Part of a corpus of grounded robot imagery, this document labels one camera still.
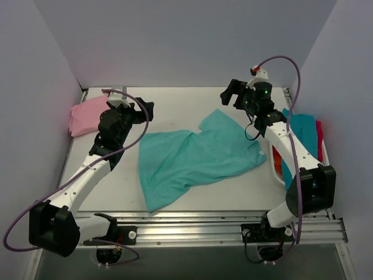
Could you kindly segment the mint green t-shirt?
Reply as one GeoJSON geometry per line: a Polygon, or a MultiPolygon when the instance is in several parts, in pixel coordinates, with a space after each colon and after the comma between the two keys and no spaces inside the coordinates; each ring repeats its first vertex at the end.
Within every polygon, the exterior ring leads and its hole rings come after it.
{"type": "Polygon", "coordinates": [[[191,187],[242,175],[266,161],[260,143],[247,140],[243,127],[219,109],[199,130],[147,133],[140,140],[138,175],[148,212],[172,204],[191,187]]]}

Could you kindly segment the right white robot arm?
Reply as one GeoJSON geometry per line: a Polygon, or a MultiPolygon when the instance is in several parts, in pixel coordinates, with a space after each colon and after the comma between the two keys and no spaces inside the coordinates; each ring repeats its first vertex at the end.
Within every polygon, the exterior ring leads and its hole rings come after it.
{"type": "Polygon", "coordinates": [[[268,82],[256,82],[250,87],[232,79],[220,95],[225,106],[233,95],[237,96],[234,107],[254,118],[254,127],[275,147],[293,176],[285,202],[269,211],[267,221],[258,227],[261,238],[267,241],[303,214],[331,208],[336,185],[335,169],[322,164],[305,148],[287,123],[288,117],[275,109],[271,93],[272,85],[268,82]]]}

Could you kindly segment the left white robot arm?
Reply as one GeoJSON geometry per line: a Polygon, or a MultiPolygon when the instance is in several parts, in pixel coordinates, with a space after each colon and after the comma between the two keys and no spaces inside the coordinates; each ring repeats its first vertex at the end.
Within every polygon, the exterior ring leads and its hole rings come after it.
{"type": "Polygon", "coordinates": [[[153,120],[154,103],[140,97],[111,105],[100,116],[98,134],[85,161],[66,186],[29,211],[29,242],[62,257],[86,241],[112,244],[118,238],[117,219],[103,213],[78,219],[76,214],[94,187],[122,158],[124,142],[135,124],[153,120]]]}

